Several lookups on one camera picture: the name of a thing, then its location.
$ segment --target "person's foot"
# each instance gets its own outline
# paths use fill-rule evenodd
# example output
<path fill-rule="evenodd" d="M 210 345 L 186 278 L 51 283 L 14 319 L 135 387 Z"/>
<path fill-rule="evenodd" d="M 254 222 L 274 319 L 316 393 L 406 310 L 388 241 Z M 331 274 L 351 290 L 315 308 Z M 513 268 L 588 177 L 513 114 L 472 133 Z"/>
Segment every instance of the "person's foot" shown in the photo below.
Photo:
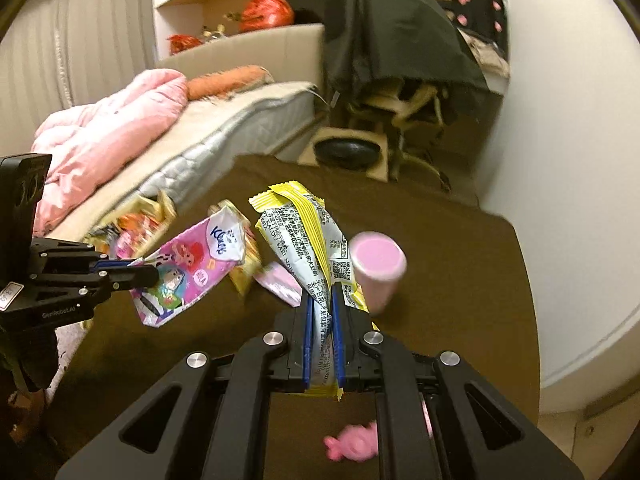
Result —
<path fill-rule="evenodd" d="M 14 392 L 8 399 L 14 414 L 14 428 L 9 436 L 16 444 L 23 444 L 40 427 L 40 419 L 44 411 L 44 391 L 39 390 L 29 396 Z"/>

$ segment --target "silver screw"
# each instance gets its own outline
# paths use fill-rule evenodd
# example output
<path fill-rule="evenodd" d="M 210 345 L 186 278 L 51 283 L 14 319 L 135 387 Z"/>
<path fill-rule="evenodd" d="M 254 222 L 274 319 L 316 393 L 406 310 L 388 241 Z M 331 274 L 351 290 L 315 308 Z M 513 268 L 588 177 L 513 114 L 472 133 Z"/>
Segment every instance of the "silver screw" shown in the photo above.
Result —
<path fill-rule="evenodd" d="M 447 366 L 455 366 L 460 363 L 460 356 L 455 352 L 443 352 L 440 355 L 440 360 L 442 364 Z"/>
<path fill-rule="evenodd" d="M 367 332 L 364 335 L 365 343 L 369 343 L 370 345 L 379 345 L 385 340 L 385 337 L 380 333 L 372 330 L 371 332 Z"/>
<path fill-rule="evenodd" d="M 191 368 L 202 368 L 205 364 L 207 364 L 207 356 L 202 352 L 194 352 L 189 357 L 187 357 L 187 364 Z"/>
<path fill-rule="evenodd" d="M 268 332 L 264 335 L 262 340 L 269 346 L 276 346 L 282 343 L 284 336 L 280 332 Z"/>

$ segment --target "beige headboard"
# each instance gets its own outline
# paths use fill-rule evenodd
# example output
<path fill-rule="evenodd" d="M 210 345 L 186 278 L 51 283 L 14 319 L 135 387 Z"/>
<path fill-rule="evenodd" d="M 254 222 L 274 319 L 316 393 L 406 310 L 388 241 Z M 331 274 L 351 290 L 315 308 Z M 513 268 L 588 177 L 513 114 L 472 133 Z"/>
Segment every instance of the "beige headboard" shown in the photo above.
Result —
<path fill-rule="evenodd" d="M 322 25 L 292 25 L 246 32 L 161 59 L 156 66 L 173 68 L 188 79 L 254 64 L 265 67 L 277 82 L 311 81 L 322 89 Z"/>

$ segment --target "cartoon character with red hair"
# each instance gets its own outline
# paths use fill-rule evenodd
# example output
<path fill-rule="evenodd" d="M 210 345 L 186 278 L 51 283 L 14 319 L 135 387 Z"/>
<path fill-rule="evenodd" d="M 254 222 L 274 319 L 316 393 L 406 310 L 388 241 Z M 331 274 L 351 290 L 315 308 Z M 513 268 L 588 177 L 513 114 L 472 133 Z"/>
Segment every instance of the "cartoon character with red hair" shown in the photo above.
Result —
<path fill-rule="evenodd" d="M 175 243 L 172 245 L 174 254 L 172 259 L 177 266 L 186 267 L 189 272 L 193 272 L 198 268 L 198 264 L 204 258 L 204 249 L 202 244 L 194 242 L 190 245 L 183 243 Z"/>

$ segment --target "pink comforter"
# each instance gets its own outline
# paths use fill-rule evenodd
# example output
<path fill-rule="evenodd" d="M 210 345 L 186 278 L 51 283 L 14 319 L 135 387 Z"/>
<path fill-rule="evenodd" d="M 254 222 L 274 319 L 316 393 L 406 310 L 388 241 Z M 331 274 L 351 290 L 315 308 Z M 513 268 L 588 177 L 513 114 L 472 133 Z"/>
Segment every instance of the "pink comforter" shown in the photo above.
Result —
<path fill-rule="evenodd" d="M 100 184 L 118 174 L 175 123 L 186 104 L 185 76 L 155 69 L 96 104 L 51 114 L 31 147 L 32 152 L 53 155 L 34 235 L 50 232 Z"/>

